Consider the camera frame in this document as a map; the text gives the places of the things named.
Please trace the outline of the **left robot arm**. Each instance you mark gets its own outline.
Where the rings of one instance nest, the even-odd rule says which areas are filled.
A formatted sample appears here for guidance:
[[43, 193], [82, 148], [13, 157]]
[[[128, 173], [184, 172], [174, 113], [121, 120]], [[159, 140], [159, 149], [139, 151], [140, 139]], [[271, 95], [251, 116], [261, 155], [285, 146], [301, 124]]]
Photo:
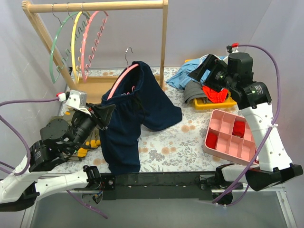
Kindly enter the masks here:
[[12, 174], [0, 181], [0, 210], [21, 211], [47, 196], [65, 190], [96, 190], [93, 200], [99, 203], [104, 190], [113, 190], [112, 175], [101, 176], [96, 166], [85, 165], [75, 173], [41, 179], [41, 176], [65, 163], [82, 146], [95, 128], [107, 129], [115, 105], [87, 105], [88, 112], [75, 111], [71, 122], [51, 120], [40, 130], [41, 139], [30, 149]]

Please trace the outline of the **navy blue shorts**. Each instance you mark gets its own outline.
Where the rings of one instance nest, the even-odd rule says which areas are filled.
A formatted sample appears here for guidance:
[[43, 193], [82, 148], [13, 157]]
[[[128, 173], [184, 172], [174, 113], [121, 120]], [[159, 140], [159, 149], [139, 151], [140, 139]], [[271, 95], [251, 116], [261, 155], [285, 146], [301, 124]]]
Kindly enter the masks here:
[[99, 132], [101, 148], [108, 168], [114, 175], [139, 172], [138, 139], [141, 126], [158, 132], [182, 120], [180, 107], [175, 106], [156, 81], [150, 66], [131, 70], [107, 100], [110, 90], [101, 98], [101, 105], [116, 105], [108, 128]]

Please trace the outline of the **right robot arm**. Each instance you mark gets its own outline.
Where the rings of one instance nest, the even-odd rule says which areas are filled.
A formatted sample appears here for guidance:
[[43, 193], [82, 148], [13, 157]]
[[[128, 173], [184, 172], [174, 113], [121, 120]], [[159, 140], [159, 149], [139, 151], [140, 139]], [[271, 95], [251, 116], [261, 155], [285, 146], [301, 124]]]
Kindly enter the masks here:
[[214, 182], [225, 189], [231, 183], [246, 183], [253, 190], [285, 183], [303, 175], [301, 165], [294, 164], [281, 141], [265, 83], [253, 80], [253, 59], [248, 53], [229, 54], [225, 62], [209, 54], [189, 76], [197, 81], [209, 71], [204, 85], [216, 92], [227, 89], [245, 117], [257, 146], [258, 166], [243, 168], [224, 165], [216, 168]]

